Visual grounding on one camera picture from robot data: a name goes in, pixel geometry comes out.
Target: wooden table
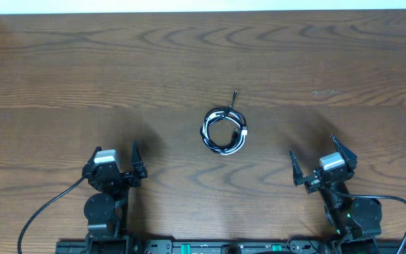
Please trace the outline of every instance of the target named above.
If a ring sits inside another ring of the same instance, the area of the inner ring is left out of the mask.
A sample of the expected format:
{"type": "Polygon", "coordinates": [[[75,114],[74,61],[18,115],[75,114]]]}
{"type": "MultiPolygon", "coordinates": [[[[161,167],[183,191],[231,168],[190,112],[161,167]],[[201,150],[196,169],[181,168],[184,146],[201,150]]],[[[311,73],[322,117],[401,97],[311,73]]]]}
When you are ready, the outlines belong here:
{"type": "MultiPolygon", "coordinates": [[[[406,199],[406,11],[0,16],[0,253],[95,146],[129,169],[133,140],[149,178],[131,190],[129,228],[144,236],[333,234],[288,157],[308,174],[334,151],[331,133],[359,157],[351,193],[406,199]],[[223,157],[199,128],[234,90],[249,134],[223,157]]],[[[94,193],[84,182],[48,207],[24,251],[83,238],[94,193]]],[[[406,207],[382,204],[381,238],[401,238],[406,207]]]]}

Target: white wall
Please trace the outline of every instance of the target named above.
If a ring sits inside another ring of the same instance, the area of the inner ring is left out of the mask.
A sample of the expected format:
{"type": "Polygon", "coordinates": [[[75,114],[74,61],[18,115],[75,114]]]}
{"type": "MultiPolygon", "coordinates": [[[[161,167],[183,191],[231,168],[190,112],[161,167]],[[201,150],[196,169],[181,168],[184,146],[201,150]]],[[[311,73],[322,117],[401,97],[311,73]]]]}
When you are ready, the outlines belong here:
{"type": "Polygon", "coordinates": [[[0,14],[406,8],[406,0],[0,0],[0,14]]]}

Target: cable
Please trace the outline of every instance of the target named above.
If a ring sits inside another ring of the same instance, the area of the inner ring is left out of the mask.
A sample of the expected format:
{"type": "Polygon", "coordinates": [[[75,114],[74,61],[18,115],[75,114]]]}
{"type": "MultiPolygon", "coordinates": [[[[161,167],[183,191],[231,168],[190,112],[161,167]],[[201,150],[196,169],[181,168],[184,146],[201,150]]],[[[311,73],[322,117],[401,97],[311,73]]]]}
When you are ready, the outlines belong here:
{"type": "Polygon", "coordinates": [[[35,219],[37,215],[39,215],[40,212],[42,212],[45,208],[47,208],[50,204],[52,204],[54,201],[58,200],[59,198],[62,198],[65,194],[69,193],[71,190],[73,190],[76,186],[78,186],[82,181],[84,181],[85,177],[81,177],[75,184],[73,184],[70,188],[66,189],[64,192],[61,194],[57,195],[55,198],[51,199],[48,201],[46,204],[44,204],[38,211],[36,211],[31,218],[26,222],[26,225],[23,227],[23,230],[20,233],[20,236],[18,237],[18,254],[23,254],[21,252],[21,241],[23,240],[23,237],[26,233],[27,228],[31,224],[31,222],[35,219]]]}
{"type": "Polygon", "coordinates": [[[290,243],[293,241],[293,238],[296,238],[296,237],[302,237],[302,238],[305,238],[305,240],[308,241],[308,243],[311,245],[311,247],[316,251],[315,253],[312,253],[312,254],[317,254],[317,253],[319,253],[318,250],[317,250],[317,248],[316,248],[316,246],[314,246],[314,244],[309,240],[309,238],[308,238],[307,236],[303,236],[303,235],[294,235],[294,236],[291,236],[291,237],[286,241],[285,247],[286,247],[291,253],[295,253],[295,252],[293,252],[293,251],[290,249],[290,243]]]}
{"type": "Polygon", "coordinates": [[[233,101],[228,108],[215,108],[211,109],[204,117],[204,123],[200,129],[203,143],[212,151],[220,155],[231,155],[237,152],[245,143],[245,136],[247,135],[247,121],[245,117],[233,109],[234,101],[238,91],[234,91],[233,101]],[[231,136],[231,142],[226,146],[219,146],[209,137],[209,127],[220,121],[230,120],[238,126],[231,136]]]}
{"type": "MultiPolygon", "coordinates": [[[[389,199],[389,200],[400,201],[400,202],[406,204],[406,200],[405,200],[405,199],[399,198],[399,197],[396,197],[396,196],[392,196],[392,195],[357,195],[357,194],[346,194],[346,193],[340,193],[340,192],[338,192],[338,191],[331,190],[330,188],[327,188],[327,187],[325,187],[325,186],[324,186],[323,188],[325,188],[326,190],[330,191],[330,192],[333,193],[333,194],[336,194],[336,195],[339,195],[339,196],[345,197],[345,198],[376,198],[376,199],[389,199]]],[[[405,234],[403,235],[402,242],[400,242],[398,251],[397,251],[395,254],[399,254],[399,253],[400,253],[400,251],[403,249],[403,246],[405,245],[405,242],[406,242],[406,230],[405,230],[405,234]]]]}

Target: coiled cable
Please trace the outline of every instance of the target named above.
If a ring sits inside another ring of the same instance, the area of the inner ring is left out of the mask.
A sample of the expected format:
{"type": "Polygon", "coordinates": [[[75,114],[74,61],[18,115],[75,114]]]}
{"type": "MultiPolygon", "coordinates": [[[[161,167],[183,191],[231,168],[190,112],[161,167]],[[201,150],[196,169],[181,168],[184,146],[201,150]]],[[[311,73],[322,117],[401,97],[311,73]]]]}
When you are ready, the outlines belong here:
{"type": "Polygon", "coordinates": [[[200,128],[203,143],[212,152],[220,155],[231,155],[237,152],[244,145],[245,136],[247,136],[247,121],[245,117],[233,109],[237,94],[238,91],[234,91],[233,101],[229,107],[211,109],[204,117],[203,126],[200,128]],[[238,126],[231,136],[231,142],[225,146],[217,145],[209,137],[209,127],[221,120],[230,120],[238,126]]]}

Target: green connector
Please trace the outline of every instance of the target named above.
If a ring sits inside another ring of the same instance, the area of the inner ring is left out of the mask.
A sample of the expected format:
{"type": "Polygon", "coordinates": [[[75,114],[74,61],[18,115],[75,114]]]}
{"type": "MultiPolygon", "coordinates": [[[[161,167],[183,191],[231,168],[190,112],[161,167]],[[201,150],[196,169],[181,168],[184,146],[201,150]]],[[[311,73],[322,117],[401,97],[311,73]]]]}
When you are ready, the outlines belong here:
{"type": "Polygon", "coordinates": [[[281,251],[281,245],[272,245],[272,251],[281,251]]]}
{"type": "Polygon", "coordinates": [[[181,245],[181,254],[190,254],[190,244],[181,245]]]}

